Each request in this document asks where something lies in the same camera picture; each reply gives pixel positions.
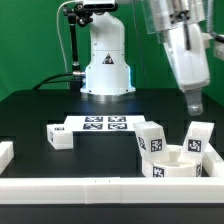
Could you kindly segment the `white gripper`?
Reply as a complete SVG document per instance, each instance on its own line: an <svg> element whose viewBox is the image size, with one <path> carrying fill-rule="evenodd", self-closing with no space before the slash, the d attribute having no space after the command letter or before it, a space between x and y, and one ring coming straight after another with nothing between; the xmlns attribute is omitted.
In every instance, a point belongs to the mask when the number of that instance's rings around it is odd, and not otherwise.
<svg viewBox="0 0 224 224"><path fill-rule="evenodd" d="M203 113L202 92L199 88L210 83L210 73L199 25L189 24L188 31L189 50L186 49L183 26L169 30L163 46L179 89L186 91L184 95L188 113L198 116Z"/></svg>

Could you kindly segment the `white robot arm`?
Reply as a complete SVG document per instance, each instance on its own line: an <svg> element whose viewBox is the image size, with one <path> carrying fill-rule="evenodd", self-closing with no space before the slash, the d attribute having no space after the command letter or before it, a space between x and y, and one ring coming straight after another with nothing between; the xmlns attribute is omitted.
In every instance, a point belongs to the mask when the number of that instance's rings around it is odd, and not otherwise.
<svg viewBox="0 0 224 224"><path fill-rule="evenodd" d="M133 92L124 56L124 26L111 13L126 0L82 0L90 19L91 61L86 67L85 94L97 97ZM188 112L203 113L202 88L210 83L205 49L224 36L213 31L214 0L143 0L147 30L157 33L164 46Z"/></svg>

